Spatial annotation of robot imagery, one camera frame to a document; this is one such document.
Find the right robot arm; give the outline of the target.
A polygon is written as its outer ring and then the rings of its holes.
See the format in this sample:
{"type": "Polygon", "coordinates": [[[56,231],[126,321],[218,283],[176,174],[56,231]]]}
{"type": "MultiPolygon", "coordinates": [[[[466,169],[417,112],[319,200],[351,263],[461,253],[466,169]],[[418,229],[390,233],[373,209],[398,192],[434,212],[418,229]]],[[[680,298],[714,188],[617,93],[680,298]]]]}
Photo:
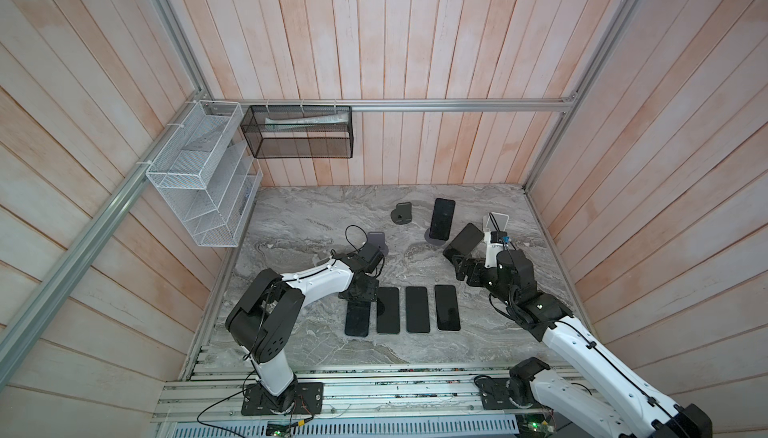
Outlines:
{"type": "Polygon", "coordinates": [[[492,308],[564,358],[596,390],[574,387],[532,357],[507,379],[479,375],[485,408],[549,408],[593,437],[710,437],[713,424],[698,406],[679,405],[606,349],[557,297],[541,291],[532,262],[520,250],[502,250],[493,266],[447,252],[460,280],[480,281],[492,308]]]}

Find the green phone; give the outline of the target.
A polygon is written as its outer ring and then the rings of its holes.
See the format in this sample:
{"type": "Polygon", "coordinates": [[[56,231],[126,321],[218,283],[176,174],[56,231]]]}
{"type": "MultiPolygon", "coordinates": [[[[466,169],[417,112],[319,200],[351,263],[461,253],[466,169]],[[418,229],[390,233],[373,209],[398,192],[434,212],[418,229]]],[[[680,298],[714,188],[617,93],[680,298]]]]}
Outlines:
{"type": "Polygon", "coordinates": [[[376,305],[376,331],[379,334],[400,332],[400,299],[396,287],[380,287],[376,305]]]}

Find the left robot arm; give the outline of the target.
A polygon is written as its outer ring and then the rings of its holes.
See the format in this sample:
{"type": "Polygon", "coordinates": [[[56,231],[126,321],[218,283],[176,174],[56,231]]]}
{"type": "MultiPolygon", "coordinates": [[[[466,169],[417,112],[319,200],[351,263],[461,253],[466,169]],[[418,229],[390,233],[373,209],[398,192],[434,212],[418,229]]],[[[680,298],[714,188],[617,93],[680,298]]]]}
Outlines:
{"type": "Polygon", "coordinates": [[[234,305],[225,327],[247,353],[259,376],[257,388],[278,410],[294,399],[297,378],[284,348],[300,312],[329,295],[348,302],[374,302],[385,257],[365,243],[348,253],[332,253],[303,271],[259,272],[234,305]]]}

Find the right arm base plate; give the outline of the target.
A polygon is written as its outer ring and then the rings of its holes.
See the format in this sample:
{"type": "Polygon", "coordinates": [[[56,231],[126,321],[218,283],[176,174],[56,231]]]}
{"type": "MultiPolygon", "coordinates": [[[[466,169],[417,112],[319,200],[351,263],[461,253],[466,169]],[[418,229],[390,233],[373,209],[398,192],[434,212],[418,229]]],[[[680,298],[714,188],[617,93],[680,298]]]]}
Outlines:
{"type": "Polygon", "coordinates": [[[478,389],[481,404],[484,410],[534,410],[540,409],[551,412],[552,408],[546,407],[532,398],[515,400],[508,389],[509,380],[505,378],[493,378],[488,375],[477,375],[473,383],[478,389]]]}

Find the white folding phone stand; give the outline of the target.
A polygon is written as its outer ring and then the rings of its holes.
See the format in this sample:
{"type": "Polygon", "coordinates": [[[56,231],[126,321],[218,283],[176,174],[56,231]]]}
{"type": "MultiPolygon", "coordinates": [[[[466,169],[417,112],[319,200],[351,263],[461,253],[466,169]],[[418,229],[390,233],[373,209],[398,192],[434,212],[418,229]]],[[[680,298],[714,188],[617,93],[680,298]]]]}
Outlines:
{"type": "Polygon", "coordinates": [[[484,232],[505,232],[509,222],[509,216],[499,212],[489,212],[483,221],[484,232]]]}

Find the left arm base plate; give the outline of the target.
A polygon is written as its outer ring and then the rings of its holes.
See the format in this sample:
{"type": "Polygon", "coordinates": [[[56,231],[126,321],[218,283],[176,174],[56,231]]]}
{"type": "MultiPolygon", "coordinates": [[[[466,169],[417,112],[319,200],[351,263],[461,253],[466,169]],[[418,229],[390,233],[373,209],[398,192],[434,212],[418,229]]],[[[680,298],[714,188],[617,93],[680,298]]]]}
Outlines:
{"type": "Polygon", "coordinates": [[[272,395],[261,383],[248,385],[241,408],[243,416],[320,414],[324,395],[321,382],[290,384],[281,394],[272,395]]]}

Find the white phone front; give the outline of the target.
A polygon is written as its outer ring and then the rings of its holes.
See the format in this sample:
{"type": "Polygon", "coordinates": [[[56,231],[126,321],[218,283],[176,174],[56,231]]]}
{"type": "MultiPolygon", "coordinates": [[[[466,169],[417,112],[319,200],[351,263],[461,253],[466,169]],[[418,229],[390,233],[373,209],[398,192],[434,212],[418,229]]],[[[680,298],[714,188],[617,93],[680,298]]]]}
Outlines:
{"type": "Polygon", "coordinates": [[[457,290],[454,285],[435,285],[436,319],[439,330],[460,331],[457,290]]]}

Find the black phone stand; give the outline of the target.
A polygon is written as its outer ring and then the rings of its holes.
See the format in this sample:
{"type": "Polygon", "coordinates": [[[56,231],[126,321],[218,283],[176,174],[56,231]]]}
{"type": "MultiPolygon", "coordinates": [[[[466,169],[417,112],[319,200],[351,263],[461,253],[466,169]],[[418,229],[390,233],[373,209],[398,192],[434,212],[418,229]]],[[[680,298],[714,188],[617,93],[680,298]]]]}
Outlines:
{"type": "Polygon", "coordinates": [[[405,289],[406,329],[409,333],[429,333],[429,301],[425,287],[408,286],[405,289]]]}

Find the dark grey phone stand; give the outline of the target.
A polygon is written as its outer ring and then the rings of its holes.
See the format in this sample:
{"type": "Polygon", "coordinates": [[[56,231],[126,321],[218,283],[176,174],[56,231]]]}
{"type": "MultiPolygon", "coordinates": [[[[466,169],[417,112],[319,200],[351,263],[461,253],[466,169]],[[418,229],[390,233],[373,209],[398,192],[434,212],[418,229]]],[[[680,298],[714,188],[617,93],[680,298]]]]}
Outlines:
{"type": "Polygon", "coordinates": [[[397,225],[405,225],[412,222],[412,203],[398,203],[390,213],[390,218],[397,225]]]}

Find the blue phone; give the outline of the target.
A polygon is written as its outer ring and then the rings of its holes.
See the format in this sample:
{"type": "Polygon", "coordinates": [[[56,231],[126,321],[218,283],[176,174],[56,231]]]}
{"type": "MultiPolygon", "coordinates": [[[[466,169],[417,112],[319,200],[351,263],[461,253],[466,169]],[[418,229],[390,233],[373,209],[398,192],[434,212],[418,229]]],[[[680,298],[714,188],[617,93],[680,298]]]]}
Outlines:
{"type": "Polygon", "coordinates": [[[351,337],[367,337],[369,334],[371,303],[348,301],[344,333],[351,337]]]}

